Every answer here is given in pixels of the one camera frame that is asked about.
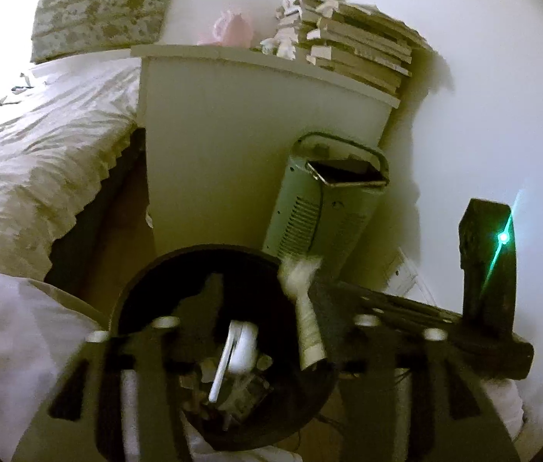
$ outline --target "dark space under bed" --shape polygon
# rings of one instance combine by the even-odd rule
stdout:
[[[137,129],[131,135],[131,144],[123,150],[116,165],[109,171],[109,177],[101,182],[94,200],[77,214],[75,226],[52,245],[49,255],[52,268],[45,276],[45,283],[69,294],[78,294],[104,215],[138,158],[144,157],[144,147],[145,130]]]

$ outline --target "green led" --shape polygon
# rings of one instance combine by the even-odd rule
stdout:
[[[499,241],[501,244],[506,245],[506,244],[509,242],[509,233],[506,232],[506,231],[501,232],[501,233],[498,235],[498,241]]]

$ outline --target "stack of books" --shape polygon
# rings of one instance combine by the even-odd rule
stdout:
[[[275,39],[285,48],[278,55],[331,69],[394,97],[411,76],[412,51],[431,50],[418,32],[373,6],[284,0],[277,18]]]

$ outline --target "bed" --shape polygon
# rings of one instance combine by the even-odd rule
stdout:
[[[76,293],[143,147],[139,72],[137,58],[79,61],[1,102],[0,273]]]

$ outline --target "heater handle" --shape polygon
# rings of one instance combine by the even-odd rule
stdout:
[[[307,134],[304,134],[299,139],[297,139],[297,142],[295,143],[295,145],[302,145],[303,142],[310,137],[328,138],[331,140],[342,142],[344,144],[348,144],[349,146],[357,147],[358,149],[361,149],[363,151],[369,152],[372,156],[375,156],[377,160],[379,161],[379,166],[380,166],[379,171],[383,175],[385,182],[389,184],[389,163],[385,155],[380,150],[365,146],[364,144],[360,144],[359,142],[356,142],[354,140],[340,137],[338,135],[328,134],[326,132],[308,132]]]

